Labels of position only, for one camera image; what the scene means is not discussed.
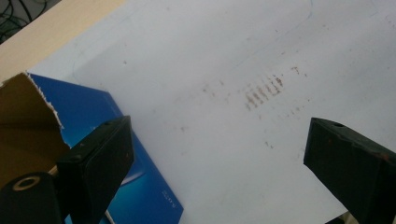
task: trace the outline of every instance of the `torn cardboard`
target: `torn cardboard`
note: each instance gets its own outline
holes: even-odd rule
[[[53,109],[33,81],[19,74],[0,88],[0,188],[32,172],[46,172],[69,146]]]

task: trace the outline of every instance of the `white paper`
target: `white paper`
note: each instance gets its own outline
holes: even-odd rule
[[[396,148],[393,1],[129,1],[30,72],[109,91],[181,223],[325,223],[312,117]]]

